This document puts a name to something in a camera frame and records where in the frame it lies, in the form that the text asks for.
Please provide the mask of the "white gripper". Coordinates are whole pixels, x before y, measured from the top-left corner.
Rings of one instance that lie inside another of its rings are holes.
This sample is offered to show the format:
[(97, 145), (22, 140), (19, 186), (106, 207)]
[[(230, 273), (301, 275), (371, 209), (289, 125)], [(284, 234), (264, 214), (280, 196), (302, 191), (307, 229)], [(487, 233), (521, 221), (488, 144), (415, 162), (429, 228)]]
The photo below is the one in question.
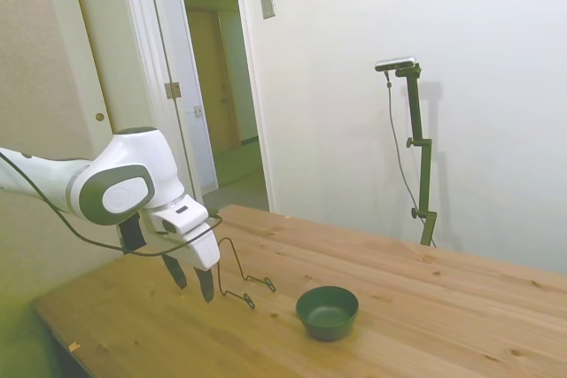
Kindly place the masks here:
[(196, 267), (204, 300), (210, 303), (214, 299), (214, 274), (211, 267), (220, 260), (220, 251), (211, 226), (202, 223), (184, 235), (146, 232), (144, 239), (156, 251), (166, 251), (188, 243), (168, 255), (162, 255), (163, 262), (180, 289), (187, 287), (187, 278), (179, 261)]

